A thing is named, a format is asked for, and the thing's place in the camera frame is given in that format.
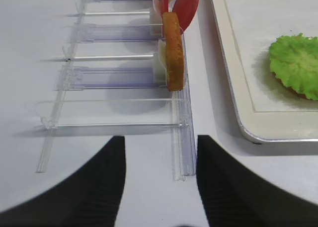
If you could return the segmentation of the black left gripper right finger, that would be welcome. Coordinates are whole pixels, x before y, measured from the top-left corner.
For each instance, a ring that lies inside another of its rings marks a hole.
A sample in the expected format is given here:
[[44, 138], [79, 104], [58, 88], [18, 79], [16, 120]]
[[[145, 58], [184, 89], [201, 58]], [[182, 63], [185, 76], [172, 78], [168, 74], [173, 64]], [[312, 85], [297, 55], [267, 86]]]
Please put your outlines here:
[[274, 186], [199, 135], [197, 186], [211, 227], [316, 227], [318, 207]]

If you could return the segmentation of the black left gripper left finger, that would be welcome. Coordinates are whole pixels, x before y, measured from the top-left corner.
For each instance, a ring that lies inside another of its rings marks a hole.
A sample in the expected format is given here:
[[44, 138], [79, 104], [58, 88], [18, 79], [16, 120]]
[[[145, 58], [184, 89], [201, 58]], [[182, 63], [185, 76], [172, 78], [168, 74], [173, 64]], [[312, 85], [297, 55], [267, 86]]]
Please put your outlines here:
[[45, 193], [1, 213], [2, 227], [113, 227], [126, 179], [125, 138], [114, 136]]

